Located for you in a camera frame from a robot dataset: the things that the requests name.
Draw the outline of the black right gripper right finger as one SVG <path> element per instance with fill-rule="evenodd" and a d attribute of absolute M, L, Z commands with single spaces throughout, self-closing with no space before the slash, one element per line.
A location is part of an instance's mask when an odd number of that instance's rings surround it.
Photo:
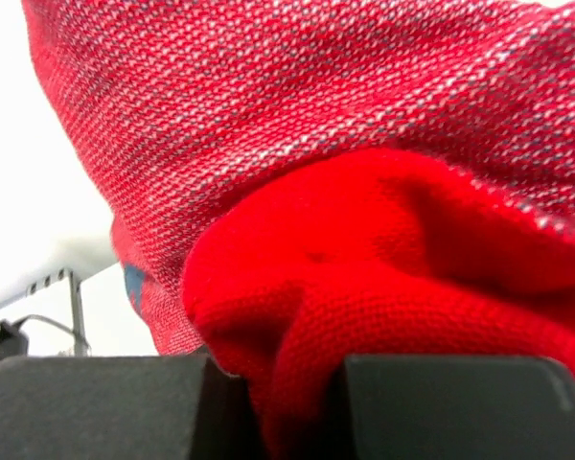
<path fill-rule="evenodd" d="M 575 459 L 575 379 L 525 356 L 350 356 L 328 459 Z"/>

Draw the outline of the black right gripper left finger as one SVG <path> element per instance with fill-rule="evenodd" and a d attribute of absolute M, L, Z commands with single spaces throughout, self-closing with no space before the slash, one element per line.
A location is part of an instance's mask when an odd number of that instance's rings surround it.
<path fill-rule="evenodd" d="M 242 379 L 206 354 L 0 362 L 0 459 L 261 459 Z"/>

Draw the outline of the red patterned pillowcase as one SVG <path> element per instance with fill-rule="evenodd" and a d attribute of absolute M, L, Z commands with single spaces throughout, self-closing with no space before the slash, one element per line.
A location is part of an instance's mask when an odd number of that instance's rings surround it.
<path fill-rule="evenodd" d="M 350 354 L 575 376 L 575 1 L 26 1 L 163 355 L 296 459 Z"/>

